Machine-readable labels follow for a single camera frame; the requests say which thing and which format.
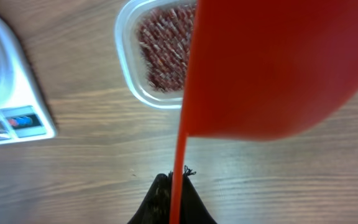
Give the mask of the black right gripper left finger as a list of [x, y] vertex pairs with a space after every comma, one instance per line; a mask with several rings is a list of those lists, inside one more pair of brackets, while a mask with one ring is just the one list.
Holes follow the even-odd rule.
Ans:
[[158, 174], [128, 224], [169, 224], [172, 173]]

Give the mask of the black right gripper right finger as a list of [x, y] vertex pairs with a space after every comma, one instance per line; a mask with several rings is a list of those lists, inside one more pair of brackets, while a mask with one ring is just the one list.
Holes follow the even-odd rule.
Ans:
[[180, 224], [217, 224], [191, 183], [189, 176], [196, 172], [184, 167], [181, 193]]

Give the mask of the red measuring scoop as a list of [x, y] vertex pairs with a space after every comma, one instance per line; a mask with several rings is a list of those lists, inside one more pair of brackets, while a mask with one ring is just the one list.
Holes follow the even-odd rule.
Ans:
[[358, 0], [198, 1], [175, 153], [180, 221], [189, 137], [274, 140], [358, 90]]

